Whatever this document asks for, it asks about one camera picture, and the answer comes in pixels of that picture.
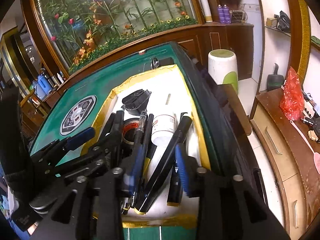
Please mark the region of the red plastic bag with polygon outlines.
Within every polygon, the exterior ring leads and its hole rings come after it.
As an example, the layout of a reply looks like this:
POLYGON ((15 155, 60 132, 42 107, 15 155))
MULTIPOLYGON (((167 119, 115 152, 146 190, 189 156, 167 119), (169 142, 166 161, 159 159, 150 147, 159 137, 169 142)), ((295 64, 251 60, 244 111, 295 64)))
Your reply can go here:
POLYGON ((281 98, 280 109, 285 117, 291 121, 297 121, 303 114, 304 97, 296 71, 290 67, 285 80, 283 97, 281 98))

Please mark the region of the black marker yellow end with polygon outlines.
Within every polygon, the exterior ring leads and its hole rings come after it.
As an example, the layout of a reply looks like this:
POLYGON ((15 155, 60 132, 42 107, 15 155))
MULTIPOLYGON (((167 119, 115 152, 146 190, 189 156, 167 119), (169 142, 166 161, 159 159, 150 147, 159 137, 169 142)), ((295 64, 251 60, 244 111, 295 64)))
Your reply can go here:
POLYGON ((184 114, 178 124, 176 131, 171 137, 167 148, 165 149, 158 165, 156 166, 151 178, 145 186, 141 198, 135 205, 135 212, 139 215, 146 214, 153 202, 156 200, 161 188, 163 187, 167 176, 169 175, 175 162, 175 147, 177 144, 184 143, 192 119, 184 114))

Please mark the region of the wooden side cabinet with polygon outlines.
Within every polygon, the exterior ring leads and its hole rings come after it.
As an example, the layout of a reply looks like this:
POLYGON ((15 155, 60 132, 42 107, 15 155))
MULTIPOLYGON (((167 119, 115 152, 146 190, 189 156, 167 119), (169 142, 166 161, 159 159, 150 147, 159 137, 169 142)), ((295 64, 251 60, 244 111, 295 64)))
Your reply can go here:
MULTIPOLYGON (((285 230, 291 239, 311 239, 319 229, 319 174, 313 153, 279 107, 282 96, 280 88, 257 95, 250 122, 279 187, 285 230)), ((307 136, 307 125, 295 124, 319 152, 319 144, 307 136)))

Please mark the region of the white pill bottle red label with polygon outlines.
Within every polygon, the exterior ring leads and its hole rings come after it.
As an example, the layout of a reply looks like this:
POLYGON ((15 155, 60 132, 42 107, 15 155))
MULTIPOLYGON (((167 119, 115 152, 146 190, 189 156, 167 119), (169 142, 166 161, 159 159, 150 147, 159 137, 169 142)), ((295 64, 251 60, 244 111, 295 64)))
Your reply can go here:
POLYGON ((174 114, 157 115, 152 123, 151 141, 156 146, 167 145, 176 130, 176 117, 174 114))

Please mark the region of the pink fly swatter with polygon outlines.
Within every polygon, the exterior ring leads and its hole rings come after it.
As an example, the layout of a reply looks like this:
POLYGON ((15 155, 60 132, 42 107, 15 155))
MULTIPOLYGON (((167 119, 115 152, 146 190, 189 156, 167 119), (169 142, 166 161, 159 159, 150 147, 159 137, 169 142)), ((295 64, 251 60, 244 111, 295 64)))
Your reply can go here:
POLYGON ((312 146, 310 145, 310 143, 308 142, 307 138, 304 136, 304 134, 302 133, 302 131, 297 127, 297 125, 290 120, 290 124, 295 128, 295 130, 299 133, 299 135, 302 137, 302 139, 304 140, 304 142, 306 143, 306 145, 310 148, 311 152, 313 153, 313 163, 315 165, 315 168, 317 170, 317 173, 320 174, 320 154, 318 152, 315 152, 312 148, 312 146))

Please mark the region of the flower glass partition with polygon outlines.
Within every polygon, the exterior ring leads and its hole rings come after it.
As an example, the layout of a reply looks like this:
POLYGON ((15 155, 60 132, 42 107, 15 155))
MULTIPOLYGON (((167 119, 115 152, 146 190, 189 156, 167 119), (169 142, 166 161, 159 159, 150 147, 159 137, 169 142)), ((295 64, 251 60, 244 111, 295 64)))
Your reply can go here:
POLYGON ((191 0, 33 0, 69 74, 140 38, 197 23, 191 0))

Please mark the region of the blue thermos jug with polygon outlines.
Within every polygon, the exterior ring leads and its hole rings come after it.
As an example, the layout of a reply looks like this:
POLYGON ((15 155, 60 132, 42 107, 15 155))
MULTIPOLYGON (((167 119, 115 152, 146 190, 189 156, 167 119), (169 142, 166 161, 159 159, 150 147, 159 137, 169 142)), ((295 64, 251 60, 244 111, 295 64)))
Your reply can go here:
POLYGON ((53 87, 48 82, 48 80, 46 79, 46 77, 44 75, 40 74, 37 77, 37 81, 38 81, 38 84, 43 89, 43 91, 45 92, 46 95, 49 95, 52 92, 53 87))

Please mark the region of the red white small chip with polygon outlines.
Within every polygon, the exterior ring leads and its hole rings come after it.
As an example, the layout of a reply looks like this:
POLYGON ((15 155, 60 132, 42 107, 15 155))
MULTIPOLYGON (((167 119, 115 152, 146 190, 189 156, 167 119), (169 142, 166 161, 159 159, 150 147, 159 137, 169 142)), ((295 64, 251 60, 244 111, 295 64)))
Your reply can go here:
POLYGON ((145 52, 146 52, 146 50, 145 50, 145 49, 143 49, 143 50, 139 51, 138 53, 139 53, 139 55, 144 55, 144 54, 145 54, 145 52))

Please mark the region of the black 05 gel pen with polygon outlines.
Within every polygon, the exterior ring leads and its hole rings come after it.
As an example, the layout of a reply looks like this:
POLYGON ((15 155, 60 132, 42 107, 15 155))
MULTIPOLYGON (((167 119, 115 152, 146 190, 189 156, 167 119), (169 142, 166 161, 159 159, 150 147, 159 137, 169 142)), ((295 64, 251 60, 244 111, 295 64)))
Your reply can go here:
POLYGON ((179 206, 183 196, 183 189, 178 174, 178 166, 176 161, 172 167, 172 173, 170 178, 170 186, 167 197, 168 206, 179 206))

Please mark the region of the black tape dispenser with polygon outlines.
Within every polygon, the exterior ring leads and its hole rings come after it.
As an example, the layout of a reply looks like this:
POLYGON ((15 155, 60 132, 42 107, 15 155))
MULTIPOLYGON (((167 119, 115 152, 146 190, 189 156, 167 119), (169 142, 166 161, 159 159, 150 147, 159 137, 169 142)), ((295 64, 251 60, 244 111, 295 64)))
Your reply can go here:
POLYGON ((139 116, 146 110, 151 92, 143 89, 136 90, 122 99, 123 108, 131 115, 139 116))

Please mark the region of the clear gel pen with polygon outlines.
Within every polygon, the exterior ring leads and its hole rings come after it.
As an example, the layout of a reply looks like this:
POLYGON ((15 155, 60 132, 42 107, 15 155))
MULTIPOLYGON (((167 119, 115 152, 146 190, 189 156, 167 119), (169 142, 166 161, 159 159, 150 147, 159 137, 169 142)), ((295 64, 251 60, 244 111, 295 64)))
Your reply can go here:
POLYGON ((148 122, 148 114, 146 111, 142 111, 139 117, 138 128, 135 133, 135 140, 134 140, 134 146, 133 146, 133 152, 132 152, 132 155, 134 156, 134 161, 135 161, 132 168, 132 172, 131 172, 132 185, 131 185, 130 206, 132 208, 135 207, 135 204, 137 202, 140 175, 141 175, 142 166, 143 166, 142 164, 143 163, 143 150, 142 150, 143 138, 144 138, 145 126, 147 122, 148 122))

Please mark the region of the black electrical tape roll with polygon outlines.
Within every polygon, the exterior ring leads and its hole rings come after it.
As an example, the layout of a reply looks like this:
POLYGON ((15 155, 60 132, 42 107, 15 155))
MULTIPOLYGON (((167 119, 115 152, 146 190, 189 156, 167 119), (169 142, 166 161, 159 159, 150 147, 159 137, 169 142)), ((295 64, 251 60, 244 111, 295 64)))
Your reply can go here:
POLYGON ((139 126, 138 118, 130 118, 124 121, 123 126, 123 142, 127 145, 133 146, 135 139, 135 132, 139 126))

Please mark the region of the purple bottles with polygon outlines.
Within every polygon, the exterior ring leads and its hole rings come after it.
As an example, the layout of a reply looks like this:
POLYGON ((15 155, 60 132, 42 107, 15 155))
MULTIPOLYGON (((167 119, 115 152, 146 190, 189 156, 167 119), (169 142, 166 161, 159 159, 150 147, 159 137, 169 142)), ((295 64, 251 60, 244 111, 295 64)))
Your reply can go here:
POLYGON ((219 20, 221 23, 230 24, 231 23, 231 13, 227 5, 218 5, 217 7, 219 20))

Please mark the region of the yellow foam storage box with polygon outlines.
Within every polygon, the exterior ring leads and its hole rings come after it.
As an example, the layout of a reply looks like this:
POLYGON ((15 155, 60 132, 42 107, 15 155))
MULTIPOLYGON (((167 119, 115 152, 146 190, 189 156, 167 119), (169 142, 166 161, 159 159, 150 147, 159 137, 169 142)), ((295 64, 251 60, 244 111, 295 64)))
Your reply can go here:
MULTIPOLYGON (((89 123, 95 129, 96 135, 102 132, 103 125, 111 113, 121 107, 121 100, 138 89, 151 92, 147 111, 155 117, 151 141, 157 146, 150 160, 146 179, 150 179, 155 171, 165 148, 168 146, 173 132, 178 127, 180 114, 186 112, 193 123, 187 134, 186 152, 194 157, 205 168, 210 168, 207 146, 204 140, 202 124, 191 97, 186 79, 178 65, 172 64, 139 74, 129 74, 119 81, 111 74, 102 78, 102 84, 93 81, 94 90, 91 95, 97 98, 95 109, 89 116, 89 123)), ((148 212, 130 209, 122 217, 125 228, 142 228, 146 226, 182 226, 195 228, 199 200, 183 195, 180 204, 167 204, 169 181, 166 180, 161 191, 148 212)))

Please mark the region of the round table centre panel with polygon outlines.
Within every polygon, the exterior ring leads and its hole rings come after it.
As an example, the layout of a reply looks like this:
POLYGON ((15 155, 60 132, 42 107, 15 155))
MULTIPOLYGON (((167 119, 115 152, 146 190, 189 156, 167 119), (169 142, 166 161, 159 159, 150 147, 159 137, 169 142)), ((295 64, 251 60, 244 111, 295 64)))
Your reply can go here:
POLYGON ((60 134, 67 136, 74 132, 90 115, 95 107, 97 97, 89 95, 79 100, 65 115, 60 125, 60 134))

